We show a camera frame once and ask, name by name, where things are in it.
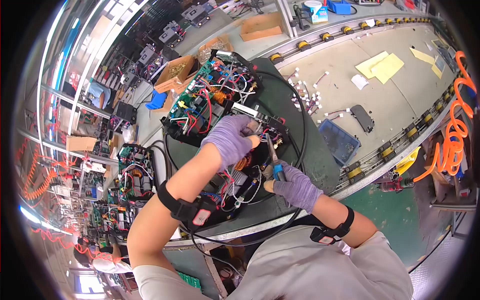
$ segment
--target black strap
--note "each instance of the black strap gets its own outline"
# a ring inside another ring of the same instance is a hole
[[[314,242],[323,243],[323,244],[334,244],[339,240],[336,240],[334,237],[343,237],[350,231],[350,226],[353,223],[353,219],[355,218],[355,212],[353,209],[347,206],[348,209],[348,216],[345,222],[338,225],[337,228],[331,229],[325,225],[315,227],[312,230],[310,235],[310,239]]]
[[[339,238],[345,236],[349,231],[350,231],[350,226],[353,223],[353,219],[355,218],[355,212],[353,209],[351,209],[349,206],[347,206],[348,209],[348,216],[345,222],[342,224],[338,225],[337,228],[334,229],[335,235],[338,236]]]
[[[195,229],[203,225],[210,214],[216,210],[214,201],[202,198],[195,199],[193,203],[187,202],[183,199],[175,199],[170,195],[166,188],[167,181],[164,181],[158,189],[158,198],[169,211],[171,216],[179,221],[188,222],[189,229]]]

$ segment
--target inductor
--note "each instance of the inductor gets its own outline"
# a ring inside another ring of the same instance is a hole
[[[241,171],[244,167],[249,166],[251,162],[252,162],[252,156],[247,155],[246,157],[238,161],[238,163],[235,165],[235,170]]]
[[[227,97],[227,95],[214,86],[212,86],[211,91],[214,93],[212,99],[219,104],[223,104],[223,100]]]
[[[136,177],[140,177],[140,178],[142,178],[142,176],[143,176],[142,172],[138,169],[133,169],[132,170],[132,175],[134,175]]]

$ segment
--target hand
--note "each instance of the hand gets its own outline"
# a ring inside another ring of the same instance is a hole
[[[108,236],[108,241],[109,241],[110,244],[112,244],[112,245],[118,244],[117,238],[114,237],[113,235],[109,235],[109,236]]]
[[[267,192],[285,197],[288,203],[303,208],[311,214],[318,197],[324,193],[310,181],[299,169],[280,160],[287,181],[268,180],[264,183]]]
[[[251,149],[258,146],[260,137],[253,134],[256,121],[247,115],[225,116],[202,140],[200,147],[212,143],[222,158],[219,172],[242,159]]]

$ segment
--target worker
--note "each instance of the worker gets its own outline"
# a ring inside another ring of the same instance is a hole
[[[115,93],[112,93],[108,87],[92,81],[88,87],[88,93],[94,106],[108,113],[113,112]]]
[[[251,128],[249,122],[245,115],[223,117],[202,140],[198,154],[167,181],[169,195],[160,192],[162,185],[133,222],[127,247],[144,300],[208,299],[186,284],[162,253],[179,221],[159,197],[193,202],[216,173],[259,144],[258,136],[244,136]],[[353,221],[343,241],[333,245],[312,241],[313,227],[305,225],[266,240],[228,299],[410,300],[413,287],[406,268],[372,221],[326,196],[298,169],[285,162],[282,166],[287,182],[267,181],[266,190],[282,195],[329,228],[345,229],[343,223]]]
[[[124,245],[119,245],[117,239],[112,235],[108,236],[108,241],[110,242],[111,246],[102,247],[98,249],[98,252],[111,254],[112,261],[104,259],[103,256],[100,256],[99,258],[93,258],[96,257],[96,255],[94,254],[97,252],[96,247],[91,243],[88,244],[81,239],[78,239],[78,243],[82,245],[82,249],[88,247],[90,251],[85,251],[84,253],[81,253],[76,248],[74,248],[73,255],[78,261],[78,263],[80,263],[85,268],[93,267],[97,271],[109,274],[131,272],[132,267],[130,266],[127,247]]]

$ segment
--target white shirt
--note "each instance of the white shirt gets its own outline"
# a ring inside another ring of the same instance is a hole
[[[103,273],[116,274],[132,272],[132,267],[123,261],[114,264],[109,260],[97,258],[92,260],[92,265],[96,270]]]
[[[405,299],[413,286],[405,266],[383,233],[359,247],[310,240],[313,226],[296,226],[265,241],[253,254],[245,276],[228,300]],[[133,270],[144,300],[209,299],[178,274],[154,265]]]

